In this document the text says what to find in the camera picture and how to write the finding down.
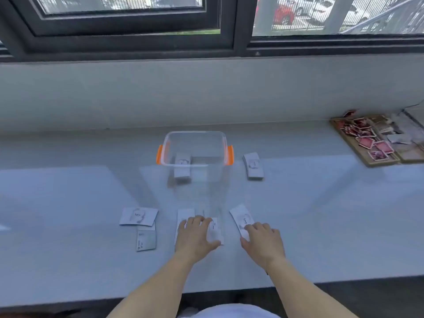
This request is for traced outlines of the dark window frame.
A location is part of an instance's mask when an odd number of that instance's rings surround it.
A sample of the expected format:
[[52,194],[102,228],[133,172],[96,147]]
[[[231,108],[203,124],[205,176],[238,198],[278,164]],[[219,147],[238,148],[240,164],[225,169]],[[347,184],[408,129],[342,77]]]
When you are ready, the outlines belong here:
[[324,25],[297,34],[273,25],[270,36],[257,37],[257,0],[121,9],[103,1],[0,0],[0,44],[8,52],[2,59],[0,49],[0,62],[424,54],[424,0],[395,0],[351,27],[344,20],[334,35],[324,35]]

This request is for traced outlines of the small white card packet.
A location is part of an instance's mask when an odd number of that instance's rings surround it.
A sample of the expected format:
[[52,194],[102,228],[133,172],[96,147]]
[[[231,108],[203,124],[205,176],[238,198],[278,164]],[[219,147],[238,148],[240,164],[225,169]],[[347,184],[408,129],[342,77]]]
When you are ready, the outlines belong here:
[[206,240],[209,243],[212,243],[214,241],[219,241],[220,245],[224,245],[224,237],[222,234],[220,222],[218,218],[211,218],[211,222],[209,223],[208,230],[206,233]]

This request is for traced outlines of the white car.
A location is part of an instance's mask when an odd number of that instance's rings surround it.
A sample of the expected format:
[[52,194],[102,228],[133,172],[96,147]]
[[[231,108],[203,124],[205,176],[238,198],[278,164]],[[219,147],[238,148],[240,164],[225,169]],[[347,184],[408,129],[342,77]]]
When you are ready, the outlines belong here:
[[316,9],[324,1],[331,0],[295,0],[293,6],[295,16],[309,15],[312,10]]

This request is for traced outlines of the person's right forearm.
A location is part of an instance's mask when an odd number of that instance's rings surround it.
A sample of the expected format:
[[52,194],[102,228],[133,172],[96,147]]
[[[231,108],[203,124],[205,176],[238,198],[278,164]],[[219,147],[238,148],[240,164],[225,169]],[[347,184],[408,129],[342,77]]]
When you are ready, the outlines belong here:
[[336,299],[301,275],[284,257],[266,263],[288,318],[358,318]]

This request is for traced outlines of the person's right hand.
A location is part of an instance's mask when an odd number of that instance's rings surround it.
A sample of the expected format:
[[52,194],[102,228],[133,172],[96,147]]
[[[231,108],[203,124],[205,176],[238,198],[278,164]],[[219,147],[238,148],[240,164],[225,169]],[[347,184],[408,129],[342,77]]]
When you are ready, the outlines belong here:
[[285,260],[283,240],[278,229],[272,229],[267,223],[256,222],[246,225],[250,236],[251,253],[248,256],[267,274],[272,265]]

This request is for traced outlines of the red car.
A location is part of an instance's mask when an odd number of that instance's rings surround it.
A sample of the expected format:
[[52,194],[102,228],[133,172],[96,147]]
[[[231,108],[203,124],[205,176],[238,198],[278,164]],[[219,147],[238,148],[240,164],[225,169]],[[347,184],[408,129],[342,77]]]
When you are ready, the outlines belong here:
[[273,17],[273,25],[292,25],[295,18],[292,4],[279,4]]

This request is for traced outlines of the person's left forearm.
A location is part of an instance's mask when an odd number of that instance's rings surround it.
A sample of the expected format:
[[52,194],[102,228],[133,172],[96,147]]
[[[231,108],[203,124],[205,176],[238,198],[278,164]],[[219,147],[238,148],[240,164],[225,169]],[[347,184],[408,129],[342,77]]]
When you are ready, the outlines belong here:
[[188,275],[194,264],[203,258],[199,252],[177,251],[106,318],[176,318]]

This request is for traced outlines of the pile of white paper pieces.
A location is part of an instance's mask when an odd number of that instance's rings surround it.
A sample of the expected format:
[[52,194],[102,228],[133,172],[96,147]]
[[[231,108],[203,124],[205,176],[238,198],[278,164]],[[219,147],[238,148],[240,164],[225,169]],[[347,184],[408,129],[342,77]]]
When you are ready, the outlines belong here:
[[391,143],[424,147],[424,108],[407,107],[384,117],[380,134]]

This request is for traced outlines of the person's left hand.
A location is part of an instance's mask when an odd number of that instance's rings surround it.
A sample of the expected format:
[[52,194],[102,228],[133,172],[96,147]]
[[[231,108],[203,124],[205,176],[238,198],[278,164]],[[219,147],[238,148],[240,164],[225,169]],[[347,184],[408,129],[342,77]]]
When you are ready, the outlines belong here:
[[211,218],[196,215],[181,222],[175,244],[174,257],[188,264],[195,264],[211,251],[206,248],[206,234]]

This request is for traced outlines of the wooden tray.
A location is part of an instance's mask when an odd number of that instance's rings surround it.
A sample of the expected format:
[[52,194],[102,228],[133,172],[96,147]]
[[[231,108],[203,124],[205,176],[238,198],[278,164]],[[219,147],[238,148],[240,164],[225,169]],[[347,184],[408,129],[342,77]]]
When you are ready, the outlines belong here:
[[424,164],[424,126],[403,112],[337,117],[329,123],[367,167]]

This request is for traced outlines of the person's white clothing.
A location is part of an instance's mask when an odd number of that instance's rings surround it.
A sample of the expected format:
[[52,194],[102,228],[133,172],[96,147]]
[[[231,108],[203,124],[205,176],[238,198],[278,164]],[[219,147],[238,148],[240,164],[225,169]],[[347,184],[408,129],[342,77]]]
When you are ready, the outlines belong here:
[[268,310],[248,304],[223,304],[203,310],[193,307],[182,310],[176,318],[281,318]]

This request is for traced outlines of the grey card packet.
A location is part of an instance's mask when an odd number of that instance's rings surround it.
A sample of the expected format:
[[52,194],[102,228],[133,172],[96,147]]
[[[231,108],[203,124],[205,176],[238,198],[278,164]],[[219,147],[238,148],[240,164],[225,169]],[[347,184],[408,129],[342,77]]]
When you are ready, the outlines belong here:
[[156,222],[151,226],[137,225],[136,252],[156,249]]

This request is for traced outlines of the pile of red picture cards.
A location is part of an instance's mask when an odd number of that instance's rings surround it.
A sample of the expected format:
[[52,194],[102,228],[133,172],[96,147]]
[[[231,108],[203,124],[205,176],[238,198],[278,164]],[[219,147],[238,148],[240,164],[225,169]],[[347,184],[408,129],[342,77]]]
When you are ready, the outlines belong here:
[[380,134],[384,115],[360,116],[358,109],[330,120],[342,139],[368,167],[393,165],[399,161],[386,136]]

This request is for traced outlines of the white pillar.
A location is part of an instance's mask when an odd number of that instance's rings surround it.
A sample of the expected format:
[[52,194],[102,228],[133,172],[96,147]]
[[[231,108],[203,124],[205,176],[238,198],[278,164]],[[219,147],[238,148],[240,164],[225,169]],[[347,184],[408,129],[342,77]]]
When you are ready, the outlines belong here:
[[340,32],[340,28],[353,1],[354,0],[335,0],[330,15],[324,23],[324,35],[334,35]]
[[257,0],[252,36],[270,36],[278,0]]

